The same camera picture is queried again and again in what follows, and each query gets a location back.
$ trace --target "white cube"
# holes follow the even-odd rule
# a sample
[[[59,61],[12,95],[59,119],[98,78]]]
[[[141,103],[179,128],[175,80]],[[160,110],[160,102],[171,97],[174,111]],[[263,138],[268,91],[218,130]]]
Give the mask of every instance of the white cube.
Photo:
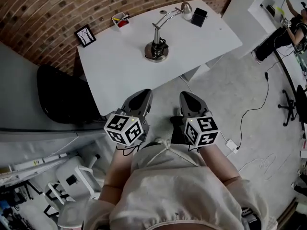
[[[188,118],[184,134],[195,147],[214,144],[220,133],[212,117]]]
[[[144,133],[139,118],[111,114],[104,130],[111,140],[125,146],[130,146]]]

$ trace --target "white chair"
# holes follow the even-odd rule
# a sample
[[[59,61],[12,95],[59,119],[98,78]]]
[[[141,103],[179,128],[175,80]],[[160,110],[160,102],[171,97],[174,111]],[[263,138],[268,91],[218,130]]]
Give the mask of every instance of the white chair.
[[[90,163],[92,167],[97,158]],[[85,206],[89,198],[98,199],[101,186],[93,176],[93,170],[85,167],[79,156],[69,159],[56,169],[56,177],[59,183],[48,183],[48,187],[57,197],[58,203],[49,204],[59,211],[58,226],[62,228],[79,228],[82,226]],[[67,201],[62,194],[54,187],[60,184],[65,193],[74,201]]]

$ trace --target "white power adapter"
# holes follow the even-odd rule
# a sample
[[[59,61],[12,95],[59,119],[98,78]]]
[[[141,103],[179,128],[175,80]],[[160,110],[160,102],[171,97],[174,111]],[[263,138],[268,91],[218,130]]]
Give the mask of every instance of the white power adapter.
[[[237,153],[237,145],[231,140],[229,139],[226,143],[226,146],[233,152],[233,153]]]

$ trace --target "person's arm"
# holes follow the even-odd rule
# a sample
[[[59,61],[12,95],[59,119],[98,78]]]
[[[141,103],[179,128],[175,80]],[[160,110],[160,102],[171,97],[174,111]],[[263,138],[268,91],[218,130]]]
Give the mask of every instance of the person's arm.
[[[287,5],[288,5],[288,9],[290,10],[291,14],[293,14],[294,17],[298,16],[298,12],[296,12],[290,2],[290,0],[286,0]]]
[[[302,41],[302,39],[304,37],[304,33],[303,33],[302,29],[298,29],[295,35],[291,32],[290,28],[287,28],[287,32],[288,32],[288,34],[289,34],[289,36],[290,36],[294,45],[299,44],[299,42]]]
[[[133,152],[128,156],[124,156],[122,150],[115,150],[98,200],[106,201],[113,205],[119,202],[124,185],[130,177],[132,158]]]
[[[241,180],[238,170],[216,145],[201,148],[200,154],[206,165],[224,185]]]

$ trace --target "lamp base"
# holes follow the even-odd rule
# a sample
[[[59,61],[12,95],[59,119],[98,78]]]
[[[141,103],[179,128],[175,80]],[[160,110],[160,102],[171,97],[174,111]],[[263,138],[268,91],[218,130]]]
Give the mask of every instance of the lamp base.
[[[160,57],[154,57],[153,54],[152,54],[152,44],[153,43],[150,42],[145,47],[145,57],[146,57],[146,59],[148,59],[152,62],[156,62],[156,63],[166,60],[166,58],[168,56],[168,48],[164,49],[163,54]]]

